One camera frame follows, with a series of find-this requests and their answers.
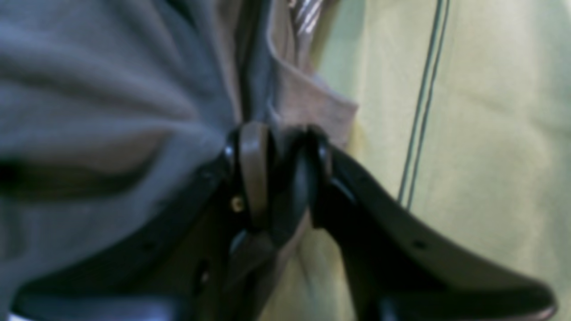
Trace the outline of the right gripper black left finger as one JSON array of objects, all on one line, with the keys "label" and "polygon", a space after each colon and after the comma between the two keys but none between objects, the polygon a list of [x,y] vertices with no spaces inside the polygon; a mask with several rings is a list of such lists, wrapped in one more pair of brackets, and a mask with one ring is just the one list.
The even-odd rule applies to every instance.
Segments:
[{"label": "right gripper black left finger", "polygon": [[22,286],[9,319],[238,321],[248,282],[227,286],[232,243],[265,224],[269,149],[267,126],[241,126],[149,223]]}]

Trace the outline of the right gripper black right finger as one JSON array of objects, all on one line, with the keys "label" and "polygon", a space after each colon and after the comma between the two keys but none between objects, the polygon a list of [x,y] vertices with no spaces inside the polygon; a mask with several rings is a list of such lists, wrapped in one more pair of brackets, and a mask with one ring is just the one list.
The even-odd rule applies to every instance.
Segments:
[{"label": "right gripper black right finger", "polygon": [[445,238],[404,209],[318,126],[288,130],[315,228],[340,248],[360,321],[547,321],[549,285]]}]

